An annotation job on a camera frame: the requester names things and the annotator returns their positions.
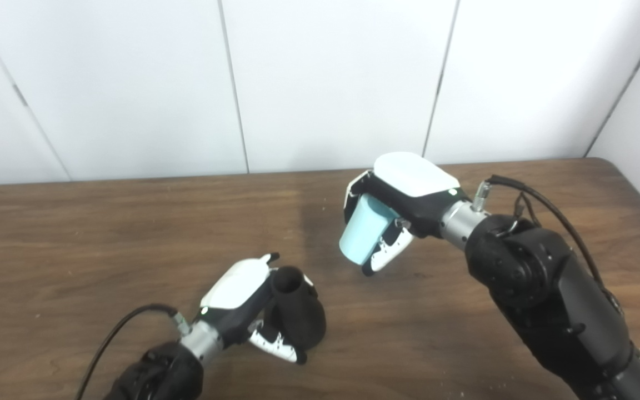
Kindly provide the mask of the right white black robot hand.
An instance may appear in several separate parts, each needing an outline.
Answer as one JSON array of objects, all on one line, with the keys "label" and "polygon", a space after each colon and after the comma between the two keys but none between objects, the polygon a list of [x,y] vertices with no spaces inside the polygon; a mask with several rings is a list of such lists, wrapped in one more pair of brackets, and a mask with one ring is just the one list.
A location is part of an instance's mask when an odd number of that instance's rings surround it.
[{"label": "right white black robot hand", "polygon": [[445,238],[447,213],[467,195],[459,181],[411,152],[392,152],[346,187],[341,253],[372,276],[415,238]]}]

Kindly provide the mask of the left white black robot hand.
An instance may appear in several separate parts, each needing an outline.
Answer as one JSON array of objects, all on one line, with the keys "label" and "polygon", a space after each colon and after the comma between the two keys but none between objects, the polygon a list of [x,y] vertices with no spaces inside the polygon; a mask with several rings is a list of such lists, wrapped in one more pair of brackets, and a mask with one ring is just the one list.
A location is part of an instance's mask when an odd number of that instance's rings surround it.
[{"label": "left white black robot hand", "polygon": [[295,266],[274,268],[278,253],[233,264],[203,296],[183,344],[206,363],[231,346],[249,343],[303,365],[327,332],[312,280]]}]

